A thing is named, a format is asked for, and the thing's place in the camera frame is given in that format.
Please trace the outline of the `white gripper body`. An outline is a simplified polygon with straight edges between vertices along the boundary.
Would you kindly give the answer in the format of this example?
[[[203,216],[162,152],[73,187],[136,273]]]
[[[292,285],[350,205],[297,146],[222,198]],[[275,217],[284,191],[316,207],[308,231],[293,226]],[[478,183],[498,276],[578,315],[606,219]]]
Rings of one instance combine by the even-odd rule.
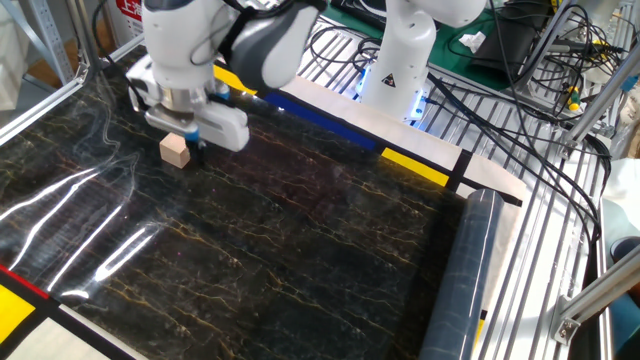
[[[185,140],[208,142],[230,151],[242,150],[249,141],[247,114],[216,93],[213,66],[169,72],[177,84],[168,82],[162,68],[149,55],[126,73],[134,110],[147,123]]]

